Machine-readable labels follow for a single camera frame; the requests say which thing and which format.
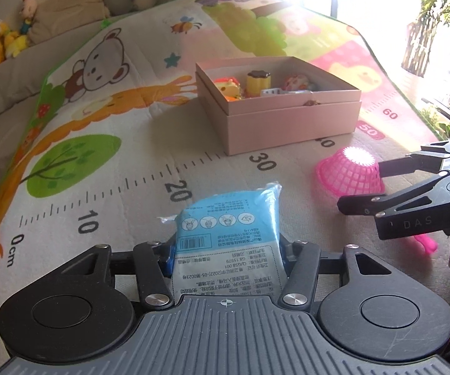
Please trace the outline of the pink plastic strainer scoop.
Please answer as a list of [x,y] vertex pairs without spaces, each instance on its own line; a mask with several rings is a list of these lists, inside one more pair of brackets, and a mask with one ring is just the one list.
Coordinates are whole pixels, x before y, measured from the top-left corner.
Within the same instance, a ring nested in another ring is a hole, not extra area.
[[378,161],[361,147],[339,149],[317,164],[316,175],[322,186],[338,199],[385,194]]

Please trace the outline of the blue white wipes packet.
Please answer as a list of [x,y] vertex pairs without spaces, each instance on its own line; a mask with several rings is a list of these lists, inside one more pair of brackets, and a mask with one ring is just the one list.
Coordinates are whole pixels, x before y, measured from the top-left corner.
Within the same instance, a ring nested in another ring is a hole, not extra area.
[[175,301],[185,295],[280,295],[288,278],[280,247],[281,191],[271,182],[214,195],[162,219],[176,228]]

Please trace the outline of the pink pig toy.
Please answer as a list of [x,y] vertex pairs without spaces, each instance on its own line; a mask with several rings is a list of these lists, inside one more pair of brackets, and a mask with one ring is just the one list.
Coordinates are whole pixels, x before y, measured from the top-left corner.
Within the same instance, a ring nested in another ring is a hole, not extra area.
[[317,85],[307,75],[297,74],[287,77],[282,89],[285,92],[316,91]]

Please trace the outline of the yellow pudding toy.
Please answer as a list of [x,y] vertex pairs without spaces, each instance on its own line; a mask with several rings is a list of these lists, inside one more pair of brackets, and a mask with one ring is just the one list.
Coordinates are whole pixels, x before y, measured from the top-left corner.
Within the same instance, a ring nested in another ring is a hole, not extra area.
[[271,73],[264,70],[251,70],[246,78],[246,95],[257,98],[262,91],[271,88]]

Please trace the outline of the pink cardboard box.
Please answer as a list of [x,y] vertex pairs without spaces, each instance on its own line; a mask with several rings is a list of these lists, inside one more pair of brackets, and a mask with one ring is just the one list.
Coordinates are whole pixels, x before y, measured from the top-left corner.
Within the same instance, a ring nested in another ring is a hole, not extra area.
[[[215,84],[232,78],[245,89],[265,73],[274,89],[291,76],[305,76],[315,88],[230,101]],[[195,77],[201,105],[228,155],[350,134],[362,105],[361,90],[296,57],[215,59],[197,63]]]

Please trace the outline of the colourful cartoon play mat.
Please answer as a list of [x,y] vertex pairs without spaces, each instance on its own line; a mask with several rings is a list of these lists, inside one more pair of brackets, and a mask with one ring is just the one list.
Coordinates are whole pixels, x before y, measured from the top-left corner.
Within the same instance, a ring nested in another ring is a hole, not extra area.
[[[362,91],[348,135],[229,156],[196,94],[195,65],[297,57]],[[450,241],[426,257],[382,241],[374,221],[344,217],[314,176],[338,149],[402,156],[434,135],[350,26],[278,0],[176,0],[111,19],[46,75],[0,181],[0,305],[97,243],[124,251],[166,240],[162,218],[214,194],[282,185],[290,240],[360,244],[450,303]],[[0,340],[0,366],[7,353]]]

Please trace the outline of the small yellow duck plush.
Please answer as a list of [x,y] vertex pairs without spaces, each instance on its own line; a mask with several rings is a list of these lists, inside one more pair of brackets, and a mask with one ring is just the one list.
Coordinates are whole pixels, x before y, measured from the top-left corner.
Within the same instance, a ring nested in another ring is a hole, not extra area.
[[0,41],[3,43],[6,59],[15,58],[29,47],[28,37],[12,31],[2,19],[0,19]]

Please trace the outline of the beige folded blanket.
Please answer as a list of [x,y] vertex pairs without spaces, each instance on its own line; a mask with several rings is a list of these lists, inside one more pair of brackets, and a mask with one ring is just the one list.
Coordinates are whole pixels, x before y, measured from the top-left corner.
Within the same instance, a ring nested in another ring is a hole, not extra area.
[[104,0],[47,0],[38,4],[27,35],[37,45],[110,16]]

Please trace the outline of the pink doll figure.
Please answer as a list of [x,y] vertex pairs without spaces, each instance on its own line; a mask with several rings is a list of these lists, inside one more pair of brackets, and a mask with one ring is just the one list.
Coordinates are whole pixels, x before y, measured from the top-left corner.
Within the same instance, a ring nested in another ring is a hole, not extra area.
[[22,0],[22,6],[19,11],[19,15],[22,19],[22,26],[20,28],[21,35],[26,35],[30,30],[37,8],[38,3],[36,0]]

